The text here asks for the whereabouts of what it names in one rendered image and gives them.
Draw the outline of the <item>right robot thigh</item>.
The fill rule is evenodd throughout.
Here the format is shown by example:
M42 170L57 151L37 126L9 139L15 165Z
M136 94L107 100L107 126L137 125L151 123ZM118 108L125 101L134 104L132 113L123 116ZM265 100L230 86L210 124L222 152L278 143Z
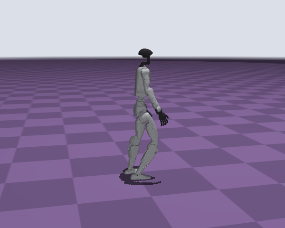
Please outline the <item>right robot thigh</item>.
M150 142L147 145L147 149L149 148L149 145L151 144L155 144L156 147L158 148L158 132L157 132L157 127L155 125L154 120L152 119L152 117L150 116L150 114L148 112L144 113L143 110L141 110L139 112L139 119L141 121L141 123L146 123L146 131L148 133L148 136L151 138L152 142Z

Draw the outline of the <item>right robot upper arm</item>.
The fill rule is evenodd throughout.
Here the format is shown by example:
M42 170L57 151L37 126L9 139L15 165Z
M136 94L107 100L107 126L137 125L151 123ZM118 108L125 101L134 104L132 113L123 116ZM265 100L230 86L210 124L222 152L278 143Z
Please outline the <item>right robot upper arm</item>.
M144 86L144 91L146 93L146 95L148 95L147 90L150 88L150 71L149 69L143 68L141 69L141 76L143 79L143 86Z

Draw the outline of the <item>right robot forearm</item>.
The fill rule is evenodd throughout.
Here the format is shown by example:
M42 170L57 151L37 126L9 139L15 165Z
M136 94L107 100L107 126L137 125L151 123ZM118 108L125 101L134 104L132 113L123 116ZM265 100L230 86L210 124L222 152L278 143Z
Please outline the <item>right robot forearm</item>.
M149 88L149 89L147 90L147 92L148 92L148 96L149 96L148 99L150 100L150 102L151 102L151 104L152 104L152 107L153 107L154 109L156 109L158 112L160 112L160 111L161 111L161 108L160 108L159 103L157 102L157 100L156 100L156 98L155 98L153 89L152 89L152 88Z

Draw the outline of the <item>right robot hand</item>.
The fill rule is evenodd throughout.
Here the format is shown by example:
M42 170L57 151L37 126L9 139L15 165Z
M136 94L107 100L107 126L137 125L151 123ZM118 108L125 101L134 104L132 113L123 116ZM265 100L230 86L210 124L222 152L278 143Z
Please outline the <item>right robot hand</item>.
M169 118L165 113L162 113L162 110L160 112L158 112L156 109L155 109L156 113L159 115L159 120L161 122L161 126L163 125L166 125L166 123L168 123L168 120L167 118ZM167 117L167 118L166 118Z

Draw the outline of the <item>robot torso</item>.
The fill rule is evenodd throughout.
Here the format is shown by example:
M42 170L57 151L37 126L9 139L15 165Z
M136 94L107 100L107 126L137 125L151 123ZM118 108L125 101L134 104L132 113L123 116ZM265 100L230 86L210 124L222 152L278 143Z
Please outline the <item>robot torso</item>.
M144 111L144 113L147 112L147 107L145 105L145 99L142 97L147 97L145 91L144 91L144 86L143 86L143 78L141 76L141 69L146 68L146 65L144 65L143 67L138 67L136 69L136 73L135 73L135 89L134 89L134 95L138 96L139 99L136 100L136 103L134 105L134 113L136 116L139 116L139 112L141 110ZM151 80L151 73L150 73L150 80Z

